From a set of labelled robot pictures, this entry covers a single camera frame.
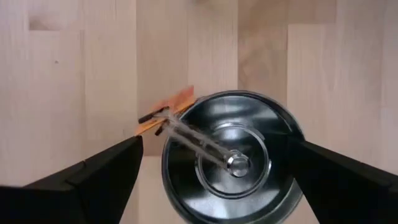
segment metal lid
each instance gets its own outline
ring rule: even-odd
[[[302,193],[278,149],[264,144],[266,133],[303,137],[283,107],[256,93],[227,91],[201,99],[180,119],[248,159],[232,157],[228,172],[168,139],[164,187],[186,221],[277,223],[290,214]]]

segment black plastic piece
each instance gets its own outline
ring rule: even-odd
[[[23,188],[0,187],[0,223],[119,223],[142,154],[136,136]]]
[[[156,114],[161,113],[161,112],[163,112],[163,110],[168,109],[168,108],[169,108],[168,106],[165,106],[165,107],[163,107],[163,108],[161,108],[161,109],[159,109],[157,111],[154,111],[154,112],[152,112],[150,114],[147,114],[147,115],[139,118],[138,119],[138,123],[139,124],[145,123],[145,122],[149,121],[150,119],[152,119]]]
[[[398,176],[283,134],[266,144],[286,165],[323,223],[398,223]]]

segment wooden board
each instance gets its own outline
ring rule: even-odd
[[[188,84],[199,96],[270,96],[308,140],[398,174],[397,10],[395,0],[0,0],[0,184],[132,136],[138,116]],[[156,157],[122,223],[181,222],[161,184],[165,136],[144,140]],[[316,222],[305,199],[286,220]]]

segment wooden surface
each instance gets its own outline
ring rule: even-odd
[[[309,141],[398,174],[396,11],[396,0],[0,0],[0,184],[132,136],[189,84],[272,97]],[[122,223],[183,223],[161,182],[164,139],[144,135]],[[316,222],[305,199],[286,220]]]

